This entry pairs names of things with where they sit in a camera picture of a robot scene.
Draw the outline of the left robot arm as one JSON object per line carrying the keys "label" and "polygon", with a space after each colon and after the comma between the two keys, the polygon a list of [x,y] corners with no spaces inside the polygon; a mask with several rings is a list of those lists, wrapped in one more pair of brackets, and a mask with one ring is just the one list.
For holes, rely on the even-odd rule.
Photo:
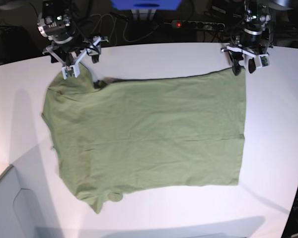
{"label": "left robot arm", "polygon": [[241,73],[240,61],[248,58],[248,71],[269,66],[268,48],[271,47],[268,23],[271,20],[268,7],[255,0],[244,1],[244,11],[241,19],[232,27],[230,41],[223,48],[231,62],[235,76]]}

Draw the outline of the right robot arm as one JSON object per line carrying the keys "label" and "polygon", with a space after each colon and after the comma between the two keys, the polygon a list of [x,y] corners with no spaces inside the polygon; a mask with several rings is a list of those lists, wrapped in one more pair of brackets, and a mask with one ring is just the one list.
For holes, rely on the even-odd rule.
{"label": "right robot arm", "polygon": [[94,1],[89,0],[85,11],[80,11],[75,0],[45,0],[38,16],[39,33],[51,43],[44,50],[51,63],[60,63],[66,76],[78,74],[78,64],[85,56],[99,62],[101,42],[108,41],[89,33]]}

